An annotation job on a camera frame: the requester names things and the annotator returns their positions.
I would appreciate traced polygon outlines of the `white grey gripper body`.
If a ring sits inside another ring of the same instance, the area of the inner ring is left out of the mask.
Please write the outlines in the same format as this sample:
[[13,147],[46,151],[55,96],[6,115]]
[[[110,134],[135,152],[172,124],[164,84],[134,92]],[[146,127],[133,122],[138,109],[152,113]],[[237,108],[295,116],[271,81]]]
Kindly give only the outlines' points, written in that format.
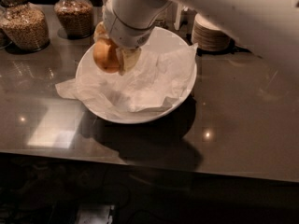
[[103,22],[109,38],[118,47],[136,49],[147,43],[163,10],[164,0],[108,0]]

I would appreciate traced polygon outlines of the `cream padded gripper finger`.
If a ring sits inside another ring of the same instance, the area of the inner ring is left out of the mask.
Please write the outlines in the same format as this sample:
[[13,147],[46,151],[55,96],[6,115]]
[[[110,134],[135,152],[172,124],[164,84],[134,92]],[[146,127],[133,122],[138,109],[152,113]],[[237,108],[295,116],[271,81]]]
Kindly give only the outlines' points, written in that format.
[[130,72],[138,62],[141,54],[141,48],[121,49],[117,48],[117,58],[120,64],[119,73],[124,75]]
[[106,28],[102,21],[96,25],[93,33],[93,40],[97,42],[99,39],[109,39]]

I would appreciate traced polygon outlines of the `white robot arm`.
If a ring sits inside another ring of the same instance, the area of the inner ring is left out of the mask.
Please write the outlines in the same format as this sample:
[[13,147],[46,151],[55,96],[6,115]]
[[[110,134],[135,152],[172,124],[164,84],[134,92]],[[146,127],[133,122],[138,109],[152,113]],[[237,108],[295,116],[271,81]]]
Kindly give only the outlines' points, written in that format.
[[299,75],[299,0],[107,0],[103,22],[120,47],[143,46],[169,3],[182,4],[284,73]]

